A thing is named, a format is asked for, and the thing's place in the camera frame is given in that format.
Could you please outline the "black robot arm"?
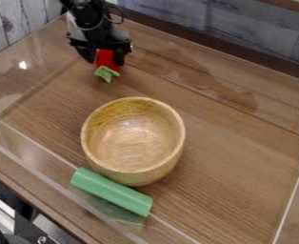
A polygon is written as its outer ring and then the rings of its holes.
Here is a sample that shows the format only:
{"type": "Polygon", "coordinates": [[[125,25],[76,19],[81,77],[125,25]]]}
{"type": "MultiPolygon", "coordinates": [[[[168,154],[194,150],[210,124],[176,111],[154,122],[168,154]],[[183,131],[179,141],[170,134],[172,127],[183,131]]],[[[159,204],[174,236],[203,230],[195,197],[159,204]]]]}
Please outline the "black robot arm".
{"type": "Polygon", "coordinates": [[[117,28],[123,21],[115,22],[109,9],[113,4],[105,0],[60,0],[72,17],[68,29],[68,42],[83,58],[93,63],[100,50],[113,54],[113,61],[124,65],[125,56],[132,52],[132,38],[125,30],[117,28]]]}

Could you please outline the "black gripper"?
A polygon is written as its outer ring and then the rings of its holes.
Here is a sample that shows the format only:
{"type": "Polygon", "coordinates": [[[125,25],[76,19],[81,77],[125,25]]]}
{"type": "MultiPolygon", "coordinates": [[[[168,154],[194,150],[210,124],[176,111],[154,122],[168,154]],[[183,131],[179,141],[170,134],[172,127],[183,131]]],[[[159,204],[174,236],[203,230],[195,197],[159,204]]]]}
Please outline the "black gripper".
{"type": "Polygon", "coordinates": [[[69,44],[80,56],[93,64],[96,50],[115,50],[115,62],[124,65],[124,53],[132,52],[132,39],[127,30],[112,27],[108,30],[71,29],[67,34],[69,44]]]}

